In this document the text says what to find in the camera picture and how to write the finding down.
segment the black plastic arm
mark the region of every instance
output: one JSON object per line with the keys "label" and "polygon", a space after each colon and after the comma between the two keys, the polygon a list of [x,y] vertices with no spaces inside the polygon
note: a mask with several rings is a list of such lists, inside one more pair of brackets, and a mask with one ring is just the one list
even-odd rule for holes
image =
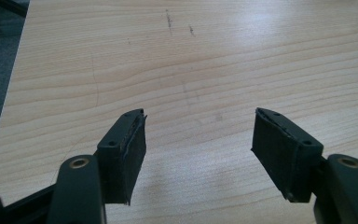
{"label": "black plastic arm", "polygon": [[252,151],[283,197],[308,203],[321,223],[358,223],[358,160],[324,146],[280,113],[257,108]]}
{"label": "black plastic arm", "polygon": [[0,224],[105,223],[106,203],[130,204],[146,153],[143,109],[122,115],[94,155],[76,156],[60,167],[57,182],[7,207]]}

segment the wooden table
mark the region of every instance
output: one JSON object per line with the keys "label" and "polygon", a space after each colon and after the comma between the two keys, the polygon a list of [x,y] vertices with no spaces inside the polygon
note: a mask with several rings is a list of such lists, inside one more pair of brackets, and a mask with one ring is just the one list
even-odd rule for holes
{"label": "wooden table", "polygon": [[255,109],[358,158],[358,1],[32,0],[0,122],[13,203],[144,108],[147,154],[110,223],[313,223],[250,151]]}

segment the metal screw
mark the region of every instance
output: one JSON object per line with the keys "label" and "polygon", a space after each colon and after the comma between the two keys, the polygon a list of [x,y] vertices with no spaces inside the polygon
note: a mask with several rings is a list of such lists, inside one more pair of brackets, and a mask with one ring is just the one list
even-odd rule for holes
{"label": "metal screw", "polygon": [[89,164],[89,159],[79,158],[74,161],[71,161],[71,163],[69,163],[69,167],[71,167],[72,169],[78,169],[86,166],[87,164]]}

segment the black plastic jaw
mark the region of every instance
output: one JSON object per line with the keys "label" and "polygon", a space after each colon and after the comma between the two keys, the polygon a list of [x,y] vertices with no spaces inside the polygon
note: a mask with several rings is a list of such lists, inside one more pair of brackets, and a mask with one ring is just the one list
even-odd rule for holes
{"label": "black plastic jaw", "polygon": [[143,109],[123,114],[98,144],[95,156],[105,203],[131,203],[146,153]]}
{"label": "black plastic jaw", "polygon": [[285,199],[308,203],[310,170],[320,164],[324,146],[277,112],[257,108],[255,113],[252,151]]}

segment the round hole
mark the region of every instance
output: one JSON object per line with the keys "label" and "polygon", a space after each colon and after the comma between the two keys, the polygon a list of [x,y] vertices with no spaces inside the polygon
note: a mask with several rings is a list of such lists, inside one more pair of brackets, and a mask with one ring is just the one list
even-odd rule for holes
{"label": "round hole", "polygon": [[358,168],[358,162],[354,161],[350,158],[339,158],[338,161],[345,166],[348,166],[351,168]]}
{"label": "round hole", "polygon": [[71,161],[71,163],[69,164],[69,167],[71,167],[72,169],[78,169],[78,168],[82,168],[82,167],[86,166],[88,163],[89,163],[88,159],[80,158],[80,159]]}

